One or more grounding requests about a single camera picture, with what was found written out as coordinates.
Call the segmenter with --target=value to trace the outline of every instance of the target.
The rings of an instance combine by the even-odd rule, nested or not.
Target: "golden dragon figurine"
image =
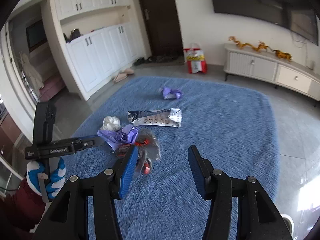
[[[272,51],[272,52],[275,52],[276,54],[276,57],[278,58],[284,58],[286,60],[288,60],[289,62],[292,61],[292,56],[289,54],[289,53],[286,53],[286,52],[282,52],[278,49],[276,50],[272,50],[269,46],[267,46],[264,42],[262,41],[259,41],[259,45],[258,47],[254,47],[253,45],[251,45],[250,43],[244,43],[242,44],[240,41],[237,41],[236,40],[236,37],[235,36],[230,36],[229,37],[229,41],[233,41],[236,43],[236,45],[242,49],[243,47],[245,46],[250,46],[254,51],[256,52],[260,52],[261,49],[265,49],[266,51],[268,51],[268,48]]]

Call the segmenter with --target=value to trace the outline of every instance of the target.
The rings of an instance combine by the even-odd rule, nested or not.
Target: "carpet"
[[[181,89],[179,100],[163,100],[158,90],[166,85]],[[201,239],[210,201],[204,201],[188,164],[188,148],[197,146],[203,158],[231,177],[255,176],[272,199],[279,177],[279,149],[273,111],[268,98],[228,84],[188,79],[141,77],[129,81],[89,116],[74,136],[96,134],[104,117],[119,117],[128,124],[128,110],[182,109],[181,128],[141,126],[157,136],[162,159],[152,174],[140,175],[129,193],[116,200],[124,240]],[[116,157],[108,145],[65,156],[66,177],[87,178],[111,168]],[[90,240],[95,239],[92,198],[88,205]],[[236,237],[237,203],[233,199],[230,238]]]

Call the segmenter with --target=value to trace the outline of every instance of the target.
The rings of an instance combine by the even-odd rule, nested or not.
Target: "clear plastic bag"
[[[124,157],[130,144],[124,144],[116,151],[118,157]],[[152,163],[161,159],[159,142],[153,132],[149,129],[140,129],[135,141],[138,147],[138,161],[134,176],[140,173],[149,174],[152,171]]]

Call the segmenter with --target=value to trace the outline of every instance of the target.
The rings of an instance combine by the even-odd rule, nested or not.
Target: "glove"
[[[38,173],[44,172],[44,166],[42,163],[31,161],[27,165],[27,183],[29,187],[37,195],[42,196],[40,192],[40,185],[38,180]],[[64,175],[66,174],[66,165],[64,160],[60,158],[58,163],[58,168],[51,173],[50,180],[51,182],[45,187],[48,197],[53,199],[59,193],[60,189],[65,183]]]

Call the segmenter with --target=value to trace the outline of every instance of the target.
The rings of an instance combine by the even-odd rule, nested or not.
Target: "tv screen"
[[[42,20],[26,28],[29,52],[47,42]]]
[[[212,0],[215,13],[237,14],[287,28],[318,45],[316,15],[307,0]]]

